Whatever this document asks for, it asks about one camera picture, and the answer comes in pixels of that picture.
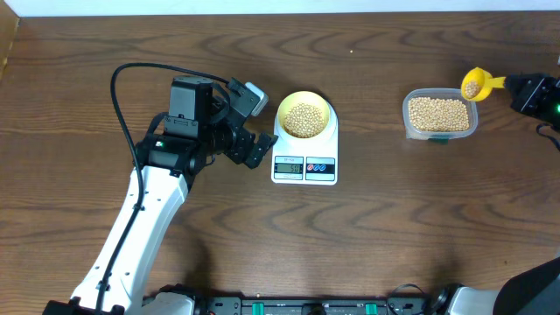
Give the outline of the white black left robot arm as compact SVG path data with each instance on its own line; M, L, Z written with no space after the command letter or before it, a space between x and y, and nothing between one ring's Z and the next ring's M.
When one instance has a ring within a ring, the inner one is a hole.
M201 314L191 293L172 287L145 297L149 274L172 218L195 177L223 154L256 168L276 142L245 129L268 96L254 84L210 76L173 79L168 111L157 114L133 145L127 196L92 269L68 302L50 301L46 314Z

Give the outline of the yellow measuring scoop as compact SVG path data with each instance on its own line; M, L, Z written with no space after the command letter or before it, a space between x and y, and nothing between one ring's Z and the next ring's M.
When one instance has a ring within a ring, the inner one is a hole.
M481 86L481 90L477 96L472 99L466 99L472 102L484 101L494 89L503 89L505 77L493 77L488 71L480 67L475 67L469 71L461 82L461 94L466 99L464 94L464 86L468 81L477 81Z

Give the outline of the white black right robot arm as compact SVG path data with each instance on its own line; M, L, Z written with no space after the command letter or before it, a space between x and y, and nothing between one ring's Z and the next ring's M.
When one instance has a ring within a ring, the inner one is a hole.
M493 90L505 88L511 94L511 109L535 118L535 132L559 146L559 79L546 73L511 74L494 77L476 67L462 82L462 93L470 101L483 101ZM476 290L451 284L423 310L424 314L558 314L559 259L514 276L499 290Z

